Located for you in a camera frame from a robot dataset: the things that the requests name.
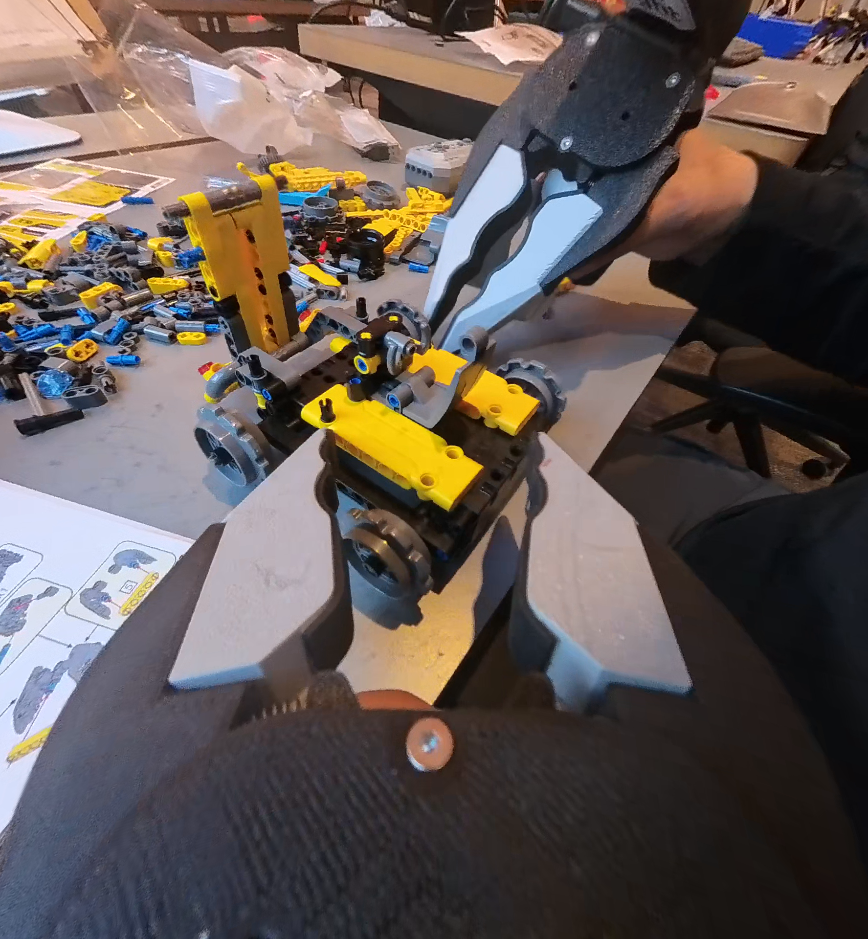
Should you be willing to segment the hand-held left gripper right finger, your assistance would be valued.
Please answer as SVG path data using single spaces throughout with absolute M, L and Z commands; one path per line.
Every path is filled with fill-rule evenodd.
M 509 646 L 568 712 L 599 708 L 613 687 L 686 696 L 693 683 L 639 528 L 549 437 L 527 457 L 526 523 Z

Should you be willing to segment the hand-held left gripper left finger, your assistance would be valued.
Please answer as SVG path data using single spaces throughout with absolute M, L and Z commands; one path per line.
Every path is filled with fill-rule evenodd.
M 313 434 L 234 508 L 169 674 L 178 690 L 298 694 L 354 636 L 334 435 Z

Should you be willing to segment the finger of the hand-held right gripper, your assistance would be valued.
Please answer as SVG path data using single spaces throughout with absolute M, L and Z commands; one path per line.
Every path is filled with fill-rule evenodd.
M 462 289 L 482 272 L 489 252 L 509 244 L 528 206 L 524 152 L 500 145 L 463 202 L 454 201 L 423 308 L 437 341 L 447 337 Z
M 547 305 L 547 295 L 586 256 L 583 239 L 604 217 L 604 189 L 583 189 L 551 172 L 540 201 L 522 222 L 499 235 L 487 250 L 478 287 L 444 327 L 444 348 L 460 352 L 463 338 L 479 329 L 493 336 L 501 327 L 528 319 Z

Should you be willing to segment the yellow black toy vehicle model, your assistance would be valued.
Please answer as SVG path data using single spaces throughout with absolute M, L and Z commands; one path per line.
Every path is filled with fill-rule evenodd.
M 535 360 L 490 368 L 480 328 L 458 352 L 438 348 L 427 319 L 397 299 L 303 319 L 274 179 L 184 194 L 162 215 L 198 252 L 230 353 L 196 414 L 206 461 L 255 487 L 330 432 L 336 485 L 355 503 L 346 558 L 389 596 L 440 592 L 518 487 L 528 444 L 563 415 L 557 378 Z

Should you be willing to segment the pile of small building pieces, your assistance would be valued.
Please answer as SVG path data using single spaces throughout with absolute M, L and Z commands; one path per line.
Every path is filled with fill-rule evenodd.
M 445 222 L 446 213 L 419 241 L 388 255 L 386 264 L 395 255 L 406 260 L 438 231 L 435 223 Z M 0 238 L 0 400 L 25 396 L 24 374 L 37 377 L 44 399 L 68 401 L 85 377 L 114 393 L 113 378 L 95 378 L 94 358 L 101 346 L 116 347 L 101 371 L 127 367 L 140 336 L 184 346 L 223 334 L 233 358 L 258 337 L 261 349 L 287 358 L 325 333 L 344 334 L 342 326 L 316 323 L 330 312 L 328 300 L 346 298 L 349 276 L 361 281 L 340 267 L 343 255 L 308 256 L 289 245 L 266 255 L 279 263 L 275 277 L 288 315 L 282 332 L 264 299 L 252 299 L 247 288 L 225 294 L 238 284 L 237 275 L 229 268 L 219 272 L 223 256 L 207 251 L 203 231 L 190 216 L 167 208 L 155 239 L 103 214 L 72 232 L 68 252 L 54 239 L 18 245 Z

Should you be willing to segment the person's right forearm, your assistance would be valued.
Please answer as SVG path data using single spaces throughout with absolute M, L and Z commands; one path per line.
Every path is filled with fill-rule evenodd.
M 868 68 L 797 168 L 758 165 L 752 204 L 701 262 L 651 283 L 775 351 L 868 388 Z

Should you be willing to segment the grey battery box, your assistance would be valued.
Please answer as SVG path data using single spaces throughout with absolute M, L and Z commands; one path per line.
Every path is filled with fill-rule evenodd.
M 473 142 L 469 138 L 441 140 L 409 148 L 404 156 L 406 187 L 424 187 L 451 198 L 463 176 Z

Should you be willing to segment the black toy wheel rim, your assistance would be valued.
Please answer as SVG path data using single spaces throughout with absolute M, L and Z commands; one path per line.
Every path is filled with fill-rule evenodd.
M 362 281 L 372 281 L 384 274 L 386 239 L 381 232 L 362 228 L 350 234 L 346 241 L 340 267 Z

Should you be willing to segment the white paper sheet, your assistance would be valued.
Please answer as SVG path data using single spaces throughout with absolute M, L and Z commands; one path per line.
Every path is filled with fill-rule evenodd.
M 558 32 L 534 23 L 505 23 L 459 35 L 503 65 L 543 63 L 562 43 Z

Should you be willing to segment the blue storage crate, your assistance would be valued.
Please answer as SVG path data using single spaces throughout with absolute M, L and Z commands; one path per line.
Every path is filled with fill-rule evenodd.
M 789 60 L 803 53 L 822 26 L 822 20 L 805 22 L 751 13 L 745 17 L 737 38 L 760 46 L 766 57 Z

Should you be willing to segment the background grey table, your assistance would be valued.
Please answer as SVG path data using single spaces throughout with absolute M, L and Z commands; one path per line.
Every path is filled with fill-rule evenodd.
M 503 65 L 469 41 L 439 40 L 411 27 L 329 25 L 298 26 L 300 52 L 331 63 L 337 71 L 360 72 L 407 82 L 489 105 L 501 104 L 521 78 L 537 66 Z M 805 60 L 762 59 L 736 69 L 773 82 L 794 82 L 836 104 L 865 62 L 827 66 Z

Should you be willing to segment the white instruction booklet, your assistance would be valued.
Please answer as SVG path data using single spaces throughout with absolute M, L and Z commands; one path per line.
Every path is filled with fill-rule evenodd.
M 192 544 L 0 480 L 0 841 L 91 662 Z

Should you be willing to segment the person's body in dark clothes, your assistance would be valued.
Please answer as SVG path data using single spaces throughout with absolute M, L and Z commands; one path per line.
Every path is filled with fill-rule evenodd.
M 634 431 L 593 477 L 776 668 L 833 768 L 868 873 L 868 472 L 796 494 Z

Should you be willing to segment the crumpled clear plastic bag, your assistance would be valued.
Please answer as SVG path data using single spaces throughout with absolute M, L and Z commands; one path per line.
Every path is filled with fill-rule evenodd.
M 344 96 L 334 69 L 275 47 L 219 53 L 146 2 L 100 2 L 107 40 L 90 54 L 83 82 L 97 110 L 147 109 L 181 134 L 205 135 L 245 154 L 287 156 L 317 135 L 383 161 L 395 137 Z

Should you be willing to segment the yellow grey sticker sheet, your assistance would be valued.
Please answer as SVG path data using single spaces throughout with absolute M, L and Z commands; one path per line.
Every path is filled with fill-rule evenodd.
M 0 238 L 18 245 L 60 239 L 125 197 L 152 197 L 173 178 L 51 159 L 0 176 Z

